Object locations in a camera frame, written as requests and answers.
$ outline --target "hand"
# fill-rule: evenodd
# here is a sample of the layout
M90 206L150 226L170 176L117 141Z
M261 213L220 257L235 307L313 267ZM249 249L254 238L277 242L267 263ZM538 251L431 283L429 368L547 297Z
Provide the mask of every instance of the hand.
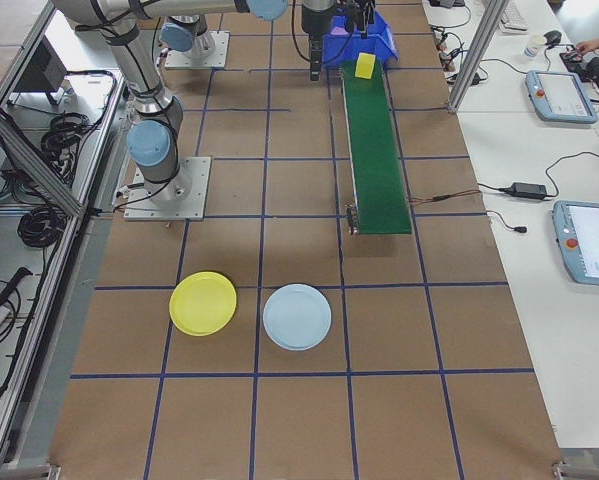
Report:
M585 55L588 52L594 52L599 48L599 38L593 40L586 40L577 44L577 50L581 55Z

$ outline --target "yellow plate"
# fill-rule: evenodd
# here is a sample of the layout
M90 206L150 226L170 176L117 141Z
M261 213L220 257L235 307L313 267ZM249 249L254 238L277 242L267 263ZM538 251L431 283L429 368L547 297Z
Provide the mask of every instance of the yellow plate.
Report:
M194 336L218 332L237 308L237 292L226 277L199 272L185 278L170 297L170 318L183 333Z

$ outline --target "green conveyor belt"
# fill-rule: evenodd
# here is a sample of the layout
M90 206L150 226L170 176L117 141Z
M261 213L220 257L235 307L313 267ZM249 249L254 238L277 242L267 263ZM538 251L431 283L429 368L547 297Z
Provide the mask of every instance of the green conveyor belt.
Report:
M379 60L372 78L341 63L360 234L411 233L402 169Z

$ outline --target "blue bin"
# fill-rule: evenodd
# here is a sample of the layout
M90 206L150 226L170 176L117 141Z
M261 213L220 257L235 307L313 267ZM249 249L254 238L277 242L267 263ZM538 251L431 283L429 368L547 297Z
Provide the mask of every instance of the blue bin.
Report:
M328 68L336 68L344 60L357 60L360 52L373 53L384 65L390 57L399 58L390 25L375 11L375 23L368 25L368 38L362 39L357 30L352 34L345 51L337 57L348 39L345 17L334 17L332 30L323 37L323 60Z

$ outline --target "touchscreen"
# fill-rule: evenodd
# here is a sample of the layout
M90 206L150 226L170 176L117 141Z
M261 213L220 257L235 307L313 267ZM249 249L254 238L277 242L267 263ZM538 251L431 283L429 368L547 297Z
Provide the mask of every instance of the touchscreen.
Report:
M539 73L537 75L550 110L558 115L574 115L585 117L588 115L586 105L579 94L577 84L569 75L555 75Z
M599 278L599 208L569 207L572 223L577 232L585 275Z

